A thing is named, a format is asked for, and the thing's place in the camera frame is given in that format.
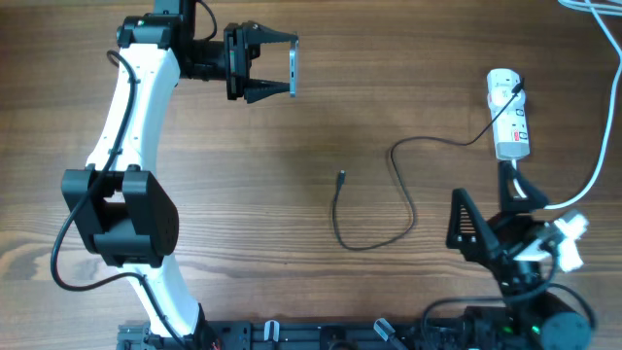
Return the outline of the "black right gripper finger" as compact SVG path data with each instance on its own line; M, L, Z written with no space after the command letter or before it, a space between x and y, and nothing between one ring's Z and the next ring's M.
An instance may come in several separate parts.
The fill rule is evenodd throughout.
M488 263L500 255L500 242L465 189L452 191L446 247L467 262Z
M531 213L549 204L549 198L530 183L510 161L501 161L498 171L502 212Z

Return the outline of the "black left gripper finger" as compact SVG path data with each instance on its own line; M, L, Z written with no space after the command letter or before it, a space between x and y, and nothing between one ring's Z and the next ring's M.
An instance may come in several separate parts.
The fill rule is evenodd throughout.
M286 33L276 31L267 26L261 25L256 22L250 23L250 29L248 31L248 44L249 45L264 45L264 44L276 44L276 43L295 43L298 41L298 36L293 33Z
M244 88L244 99L251 104L271 95L289 91L289 83L251 79Z

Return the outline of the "blue screen smartphone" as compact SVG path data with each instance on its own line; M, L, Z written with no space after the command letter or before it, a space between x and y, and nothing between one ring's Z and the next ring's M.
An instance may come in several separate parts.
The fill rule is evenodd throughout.
M297 82L298 82L298 49L299 41L291 41L291 47L289 50L289 63L290 63L290 97L296 97Z

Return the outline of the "white power strip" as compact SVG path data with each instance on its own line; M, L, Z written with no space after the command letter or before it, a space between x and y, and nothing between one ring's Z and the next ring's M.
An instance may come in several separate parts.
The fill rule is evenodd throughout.
M511 161L528 156L530 138L523 79L510 69L496 68L487 75L487 88L497 159Z

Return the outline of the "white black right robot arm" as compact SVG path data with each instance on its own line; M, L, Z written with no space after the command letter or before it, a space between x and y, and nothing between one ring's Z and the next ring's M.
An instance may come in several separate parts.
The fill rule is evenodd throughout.
M500 212L484 219L464 189L452 192L445 244L489 270L497 296L448 297L423 312L420 332L430 349L585 349L598 321L593 308L569 290L579 310L554 295L558 272L579 269L576 242L587 231L571 209L546 222L533 212L548 197L510 161L498 166Z

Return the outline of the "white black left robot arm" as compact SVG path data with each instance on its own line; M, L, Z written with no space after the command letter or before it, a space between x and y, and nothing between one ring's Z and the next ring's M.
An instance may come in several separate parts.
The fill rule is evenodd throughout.
M230 100L254 103L295 93L297 54L289 54L285 82L257 80L253 61L265 44L287 43L293 33L254 21L195 35L197 3L157 1L141 16L127 17L108 57L118 69L112 104L95 148L81 169L67 170L61 192L86 249L132 285L148 325L120 348L217 349L221 342L200 303L190 294L174 251L179 213L156 178L157 149L165 113L183 79L222 81Z

